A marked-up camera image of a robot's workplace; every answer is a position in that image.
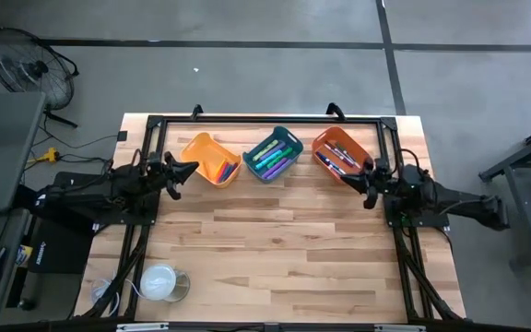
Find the green highlighter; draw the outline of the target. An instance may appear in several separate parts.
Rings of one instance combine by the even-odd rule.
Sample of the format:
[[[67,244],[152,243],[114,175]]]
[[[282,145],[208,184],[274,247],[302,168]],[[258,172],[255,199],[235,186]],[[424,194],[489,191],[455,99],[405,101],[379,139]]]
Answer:
[[[288,147],[285,150],[283,150],[275,159],[271,160],[267,164],[267,168],[271,169],[276,163],[278,163],[283,158],[290,158],[293,154],[293,148]]]

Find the purple marker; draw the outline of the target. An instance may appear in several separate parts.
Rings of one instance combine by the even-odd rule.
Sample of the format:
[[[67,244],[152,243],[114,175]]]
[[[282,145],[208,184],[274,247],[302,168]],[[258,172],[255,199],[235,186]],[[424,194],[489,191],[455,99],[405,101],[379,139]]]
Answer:
[[[334,151],[337,156],[342,159],[345,163],[347,163],[350,166],[355,166],[355,162],[350,159],[347,155],[343,154],[337,147],[333,146],[332,144],[328,144],[330,149]]]

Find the yellow highlighter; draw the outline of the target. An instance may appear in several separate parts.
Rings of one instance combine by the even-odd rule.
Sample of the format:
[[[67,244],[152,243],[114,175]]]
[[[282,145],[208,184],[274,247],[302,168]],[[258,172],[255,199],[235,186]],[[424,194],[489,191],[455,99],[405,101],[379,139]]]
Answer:
[[[267,143],[261,150],[253,155],[253,161],[260,160],[264,154],[266,154],[271,148],[275,147],[278,144],[278,140],[274,139]]]

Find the small yellow blue packet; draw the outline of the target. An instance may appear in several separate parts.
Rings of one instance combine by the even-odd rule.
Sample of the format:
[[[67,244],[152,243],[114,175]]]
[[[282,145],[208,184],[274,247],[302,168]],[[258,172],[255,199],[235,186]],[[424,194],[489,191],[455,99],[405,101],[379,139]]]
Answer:
[[[17,252],[15,264],[18,267],[27,268],[32,253],[33,253],[33,248],[31,246],[27,246],[27,245],[21,244],[18,247],[18,252]]]

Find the white marker with red label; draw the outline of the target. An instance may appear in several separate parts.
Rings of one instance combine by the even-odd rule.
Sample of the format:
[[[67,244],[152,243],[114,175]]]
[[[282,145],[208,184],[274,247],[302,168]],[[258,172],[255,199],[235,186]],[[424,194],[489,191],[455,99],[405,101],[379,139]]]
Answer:
[[[336,150],[338,151],[338,153],[342,156],[344,162],[346,162],[347,164],[349,164],[351,167],[355,167],[355,168],[360,168],[359,164],[353,160],[347,153],[345,150],[342,150],[340,148],[336,148]]]

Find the lavender highlighter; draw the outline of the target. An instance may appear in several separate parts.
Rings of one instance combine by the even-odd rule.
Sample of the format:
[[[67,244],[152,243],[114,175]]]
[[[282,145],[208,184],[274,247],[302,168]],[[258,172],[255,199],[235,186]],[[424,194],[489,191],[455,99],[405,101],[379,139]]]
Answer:
[[[266,173],[264,173],[263,178],[267,179],[268,177],[270,177],[272,174],[274,174],[274,172],[276,172],[278,169],[280,169],[287,161],[288,161],[287,158],[281,159],[271,169],[269,169]]]
[[[276,179],[282,172],[284,172],[291,164],[290,160],[285,161],[283,164],[281,164],[278,168],[276,168],[273,172],[271,172],[266,179],[267,180],[274,180]]]

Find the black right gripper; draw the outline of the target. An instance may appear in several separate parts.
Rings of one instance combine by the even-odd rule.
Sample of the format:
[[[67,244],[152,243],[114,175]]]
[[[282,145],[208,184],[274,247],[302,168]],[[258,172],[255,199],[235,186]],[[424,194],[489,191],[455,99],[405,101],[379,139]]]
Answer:
[[[394,182],[393,175],[384,185],[377,184],[374,181],[375,160],[368,158],[364,161],[362,166],[363,173],[343,174],[340,176],[344,183],[348,184],[359,194],[366,195],[366,199],[363,202],[363,206],[366,209],[374,208],[378,195],[389,192],[390,186]]]

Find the teal plastic bin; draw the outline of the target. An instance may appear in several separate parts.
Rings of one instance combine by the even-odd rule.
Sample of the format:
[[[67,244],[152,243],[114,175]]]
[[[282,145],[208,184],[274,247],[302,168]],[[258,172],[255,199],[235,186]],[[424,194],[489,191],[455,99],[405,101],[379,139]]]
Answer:
[[[303,144],[300,142],[300,140],[294,136],[286,127],[284,126],[276,126],[272,133],[267,137],[265,138],[262,142],[260,142],[259,144],[257,144],[253,149],[251,149],[249,152],[244,152],[242,154],[242,159],[243,161],[245,162],[245,164],[248,166],[249,168],[249,171],[259,180],[261,181],[262,183],[264,184],[270,184],[272,183],[273,181],[275,181],[277,178],[279,178],[285,171],[287,171],[290,166],[284,171],[282,172],[276,179],[274,180],[267,180],[267,179],[264,179],[263,178],[263,175],[264,173],[266,173],[269,169],[267,168],[264,168],[264,169],[261,169],[259,171],[257,171],[255,169],[255,166],[257,164],[259,164],[261,161],[260,160],[257,160],[257,161],[253,161],[253,155],[256,154],[259,150],[261,150],[264,146],[267,145],[268,142],[274,140],[274,139],[277,139],[278,140],[278,143],[280,141],[284,141],[286,142],[286,146],[281,149],[282,151],[285,150],[286,148],[288,147],[291,147],[293,148],[293,154],[290,158],[288,158],[288,160],[291,161],[291,164],[290,166],[295,163],[297,160],[298,160],[298,157],[302,154],[303,152]]]

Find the red Expo marker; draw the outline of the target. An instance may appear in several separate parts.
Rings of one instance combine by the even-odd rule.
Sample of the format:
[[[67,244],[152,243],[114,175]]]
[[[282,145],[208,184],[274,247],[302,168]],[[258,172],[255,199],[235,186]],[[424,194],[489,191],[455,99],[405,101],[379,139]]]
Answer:
[[[329,149],[329,150],[330,150],[335,156],[337,156],[337,154],[336,154],[334,151],[332,151],[332,150],[330,149],[328,143],[324,143],[324,146],[325,146],[327,149]]]

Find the silver bracket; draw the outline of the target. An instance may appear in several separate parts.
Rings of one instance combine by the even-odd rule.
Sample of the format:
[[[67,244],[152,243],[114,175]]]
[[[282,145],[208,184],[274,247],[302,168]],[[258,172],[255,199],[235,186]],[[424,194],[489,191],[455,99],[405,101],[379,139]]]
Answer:
[[[427,329],[414,325],[375,325],[373,332],[427,332]]]
[[[115,332],[167,332],[170,329],[168,323],[130,323],[120,324]]]

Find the green marker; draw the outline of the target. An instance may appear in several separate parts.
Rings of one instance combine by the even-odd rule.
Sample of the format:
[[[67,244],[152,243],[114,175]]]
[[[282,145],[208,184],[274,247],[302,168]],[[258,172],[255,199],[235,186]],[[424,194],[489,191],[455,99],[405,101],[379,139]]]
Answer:
[[[358,167],[360,166],[357,162],[357,160],[352,157],[348,150],[344,147],[344,145],[342,145],[339,141],[336,142],[336,147],[348,158],[350,159],[355,165],[357,165]]]

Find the black floor fan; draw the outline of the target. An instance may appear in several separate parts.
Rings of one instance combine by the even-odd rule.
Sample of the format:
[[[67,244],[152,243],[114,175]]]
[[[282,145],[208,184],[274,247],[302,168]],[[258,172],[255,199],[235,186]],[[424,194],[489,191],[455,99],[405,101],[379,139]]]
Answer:
[[[0,83],[10,92],[41,92],[44,114],[55,122],[78,124],[55,114],[75,95],[77,64],[36,35],[16,28],[0,28]]]

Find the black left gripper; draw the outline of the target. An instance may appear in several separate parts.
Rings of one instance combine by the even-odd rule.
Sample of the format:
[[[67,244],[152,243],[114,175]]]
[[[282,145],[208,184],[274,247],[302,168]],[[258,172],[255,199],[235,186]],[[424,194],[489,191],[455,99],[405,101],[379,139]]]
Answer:
[[[157,192],[165,189],[171,199],[180,200],[182,194],[176,191],[176,185],[184,184],[199,167],[199,162],[176,161],[170,152],[165,152],[163,155],[160,154],[160,156],[163,163],[163,172],[158,176],[147,176],[147,189]]]

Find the teal highlighter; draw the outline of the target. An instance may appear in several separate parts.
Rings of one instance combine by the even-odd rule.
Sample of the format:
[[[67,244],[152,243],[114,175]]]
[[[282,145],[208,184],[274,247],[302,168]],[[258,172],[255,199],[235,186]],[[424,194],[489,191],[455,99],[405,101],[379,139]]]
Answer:
[[[266,160],[260,162],[255,166],[257,171],[267,168],[270,169],[276,162],[281,160],[285,156],[285,152],[282,150],[277,151],[273,155],[269,156]]]

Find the orange highlighter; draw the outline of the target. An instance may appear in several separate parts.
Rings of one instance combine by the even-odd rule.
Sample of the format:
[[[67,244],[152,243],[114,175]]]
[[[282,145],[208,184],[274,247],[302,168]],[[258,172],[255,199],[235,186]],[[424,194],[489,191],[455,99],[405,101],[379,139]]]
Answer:
[[[222,174],[226,171],[226,169],[228,168],[228,161],[227,160],[224,160],[220,163],[219,167],[218,167],[218,171],[214,177],[214,182],[216,184],[218,184],[220,182],[220,178],[222,177]]]

